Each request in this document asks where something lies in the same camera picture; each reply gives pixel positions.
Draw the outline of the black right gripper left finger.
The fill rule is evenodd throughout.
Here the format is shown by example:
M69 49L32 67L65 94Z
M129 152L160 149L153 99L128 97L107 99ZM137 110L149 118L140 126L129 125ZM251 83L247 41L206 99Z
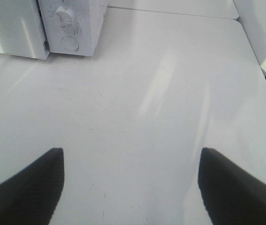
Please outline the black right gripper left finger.
M63 148L52 148L0 184L0 225L49 224L63 186Z

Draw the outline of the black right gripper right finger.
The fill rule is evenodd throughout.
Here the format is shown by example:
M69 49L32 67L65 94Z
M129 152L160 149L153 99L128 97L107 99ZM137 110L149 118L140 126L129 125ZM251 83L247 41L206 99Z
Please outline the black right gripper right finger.
M214 225L266 225L266 184L215 149L201 150L198 186Z

